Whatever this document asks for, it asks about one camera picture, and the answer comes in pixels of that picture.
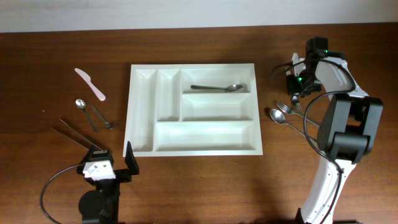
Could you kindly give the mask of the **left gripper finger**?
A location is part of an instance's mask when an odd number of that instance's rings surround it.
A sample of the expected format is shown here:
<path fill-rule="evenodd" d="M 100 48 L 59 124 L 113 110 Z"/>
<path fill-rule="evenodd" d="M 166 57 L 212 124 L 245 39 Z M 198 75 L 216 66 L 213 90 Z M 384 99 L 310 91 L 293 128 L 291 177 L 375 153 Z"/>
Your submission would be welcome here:
<path fill-rule="evenodd" d="M 134 157 L 130 141 L 127 142 L 126 146 L 125 163 L 130 175 L 139 175 L 139 166 Z"/>
<path fill-rule="evenodd" d="M 88 151 L 88 159 L 104 159 L 108 156 L 107 150 L 101 150 L 96 146 L 91 146 Z"/>

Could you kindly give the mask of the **steel tweezers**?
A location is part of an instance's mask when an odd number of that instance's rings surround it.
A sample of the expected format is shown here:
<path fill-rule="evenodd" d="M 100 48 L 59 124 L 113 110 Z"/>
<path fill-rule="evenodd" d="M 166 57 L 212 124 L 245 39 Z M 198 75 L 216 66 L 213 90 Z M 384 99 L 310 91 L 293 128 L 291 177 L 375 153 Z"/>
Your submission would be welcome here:
<path fill-rule="evenodd" d="M 87 138 L 84 134 L 82 134 L 81 132 L 79 132 L 78 128 L 72 124 L 71 122 L 69 122 L 68 120 L 59 119 L 61 121 L 61 123 L 63 123 L 67 129 L 72 132 L 71 134 L 67 133 L 66 131 L 63 131 L 59 128 L 56 127 L 51 127 L 50 129 L 64 137 L 66 137 L 67 139 L 73 141 L 74 143 L 77 143 L 78 145 L 80 145 L 81 147 L 85 147 L 88 149 L 88 144 L 90 146 L 95 147 L 95 149 L 97 151 L 102 151 L 103 148 L 100 147 L 99 145 L 97 145 L 95 142 L 93 142 L 90 138 Z"/>

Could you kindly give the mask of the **steel fork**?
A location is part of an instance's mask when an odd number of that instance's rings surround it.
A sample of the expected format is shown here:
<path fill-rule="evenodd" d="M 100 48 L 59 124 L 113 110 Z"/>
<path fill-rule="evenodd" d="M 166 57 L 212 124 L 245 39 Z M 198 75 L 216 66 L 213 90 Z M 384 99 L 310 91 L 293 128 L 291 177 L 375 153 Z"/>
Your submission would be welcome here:
<path fill-rule="evenodd" d="M 296 109 L 296 110 L 301 110 L 301 104 L 300 104 L 300 100 L 299 100 L 299 96 L 298 95 L 294 95 L 291 99 L 292 102 L 292 106 Z"/>
<path fill-rule="evenodd" d="M 294 115 L 297 115 L 297 116 L 303 118 L 303 114 L 301 112 L 295 111 L 294 109 L 290 108 L 289 106 L 287 106 L 286 104 L 284 104 L 283 102 L 281 102 L 279 100 L 276 101 L 276 105 L 279 109 L 281 109 L 286 114 L 294 114 Z M 318 121 L 315 121 L 311 118 L 307 118 L 307 121 L 309 123 L 312 123 L 316 127 L 320 127 L 320 123 Z"/>

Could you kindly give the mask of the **steel tablespoon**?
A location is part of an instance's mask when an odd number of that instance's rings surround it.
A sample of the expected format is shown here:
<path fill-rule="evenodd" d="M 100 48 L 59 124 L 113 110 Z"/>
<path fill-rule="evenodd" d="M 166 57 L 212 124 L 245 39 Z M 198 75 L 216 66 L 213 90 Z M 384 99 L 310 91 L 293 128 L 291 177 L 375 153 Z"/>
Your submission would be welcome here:
<path fill-rule="evenodd" d="M 217 86 L 201 86 L 201 85 L 191 85 L 190 88 L 192 90 L 222 90 L 224 92 L 229 93 L 229 92 L 236 92 L 242 90 L 244 87 L 240 84 L 232 84 L 225 88 Z"/>
<path fill-rule="evenodd" d="M 284 124 L 290 128 L 292 128 L 293 130 L 295 130 L 296 132 L 298 132 L 299 134 L 301 134 L 303 137 L 305 137 L 305 134 L 303 131 L 297 129 L 296 127 L 294 127 L 293 125 L 291 125 L 290 123 L 287 122 L 287 120 L 285 119 L 285 116 L 283 115 L 283 113 L 277 109 L 270 109 L 269 111 L 269 115 L 271 117 L 271 119 L 277 123 L 277 124 Z"/>

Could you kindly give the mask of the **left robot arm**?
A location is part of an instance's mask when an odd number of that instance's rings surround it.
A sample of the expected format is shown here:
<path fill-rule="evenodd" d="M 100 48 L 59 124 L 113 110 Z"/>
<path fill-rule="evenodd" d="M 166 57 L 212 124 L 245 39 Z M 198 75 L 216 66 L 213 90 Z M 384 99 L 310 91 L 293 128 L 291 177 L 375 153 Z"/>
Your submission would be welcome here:
<path fill-rule="evenodd" d="M 110 151 L 99 151 L 90 147 L 78 165 L 76 172 L 95 187 L 84 193 L 78 209 L 83 223 L 117 223 L 119 211 L 120 185 L 132 180 L 139 174 L 139 166 L 132 152 L 131 143 L 127 143 L 124 158 L 125 169 L 113 169 L 113 156 Z"/>

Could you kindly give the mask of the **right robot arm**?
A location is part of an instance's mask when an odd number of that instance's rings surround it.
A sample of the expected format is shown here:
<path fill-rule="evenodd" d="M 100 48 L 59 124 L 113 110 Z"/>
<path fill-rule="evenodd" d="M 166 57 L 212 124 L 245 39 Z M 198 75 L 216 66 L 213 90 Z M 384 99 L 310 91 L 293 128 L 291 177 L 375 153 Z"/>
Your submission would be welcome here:
<path fill-rule="evenodd" d="M 329 50 L 324 37 L 309 39 L 305 57 L 293 54 L 285 72 L 293 106 L 298 105 L 297 97 L 321 90 L 325 92 L 316 99 L 330 99 L 316 139 L 304 134 L 320 155 L 320 163 L 310 195 L 297 210 L 295 222 L 333 223 L 334 209 L 348 176 L 373 149 L 383 102 L 359 87 L 345 56 Z"/>

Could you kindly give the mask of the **small dark teaspoon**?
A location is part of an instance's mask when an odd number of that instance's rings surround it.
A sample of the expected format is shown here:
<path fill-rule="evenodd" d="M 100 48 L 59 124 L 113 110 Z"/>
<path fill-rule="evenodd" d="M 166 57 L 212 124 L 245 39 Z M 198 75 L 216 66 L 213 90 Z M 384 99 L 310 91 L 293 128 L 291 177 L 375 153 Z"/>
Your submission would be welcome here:
<path fill-rule="evenodd" d="M 93 111 L 99 116 L 99 118 L 104 122 L 105 128 L 106 129 L 113 129 L 113 123 L 109 122 L 104 115 L 93 105 L 91 105 L 91 108 Z"/>

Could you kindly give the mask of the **small steel teaspoon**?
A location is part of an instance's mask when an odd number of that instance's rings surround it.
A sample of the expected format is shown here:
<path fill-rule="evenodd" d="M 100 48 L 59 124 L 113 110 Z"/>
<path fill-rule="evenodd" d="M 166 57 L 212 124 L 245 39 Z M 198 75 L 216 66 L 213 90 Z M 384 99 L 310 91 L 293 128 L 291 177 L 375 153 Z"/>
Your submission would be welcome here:
<path fill-rule="evenodd" d="M 82 99 L 76 99 L 76 100 L 75 100 L 75 104 L 76 104 L 76 107 L 77 107 L 79 110 L 81 110 L 82 112 L 84 112 L 84 114 L 85 114 L 85 116 L 87 117 L 88 122 L 89 122 L 90 126 L 92 127 L 93 131 L 94 131 L 95 133 L 97 133 L 98 130 L 97 130 L 96 126 L 94 125 L 94 123 L 92 122 L 91 117 L 90 117 L 90 115 L 88 114 L 88 112 L 87 112 L 87 110 L 86 110 L 86 103 L 85 103 Z"/>

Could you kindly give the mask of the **white plastic cutlery tray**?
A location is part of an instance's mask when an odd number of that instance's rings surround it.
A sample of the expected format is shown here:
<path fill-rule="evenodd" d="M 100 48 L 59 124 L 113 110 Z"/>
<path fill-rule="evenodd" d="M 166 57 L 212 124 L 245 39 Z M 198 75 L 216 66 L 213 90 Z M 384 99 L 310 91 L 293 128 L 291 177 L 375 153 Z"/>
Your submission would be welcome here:
<path fill-rule="evenodd" d="M 232 84 L 244 88 L 190 88 Z M 261 155 L 254 64 L 132 65 L 128 141 L 136 157 Z"/>

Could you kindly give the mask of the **pink plastic knife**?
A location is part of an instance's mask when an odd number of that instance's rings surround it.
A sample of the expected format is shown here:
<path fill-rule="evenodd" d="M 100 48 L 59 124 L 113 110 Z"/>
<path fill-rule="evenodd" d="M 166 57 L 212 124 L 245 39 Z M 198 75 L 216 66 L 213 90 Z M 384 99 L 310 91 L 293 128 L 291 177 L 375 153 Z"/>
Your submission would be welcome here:
<path fill-rule="evenodd" d="M 106 99 L 106 96 L 91 82 L 91 77 L 86 72 L 79 68 L 75 68 L 74 71 L 86 82 L 100 101 Z"/>

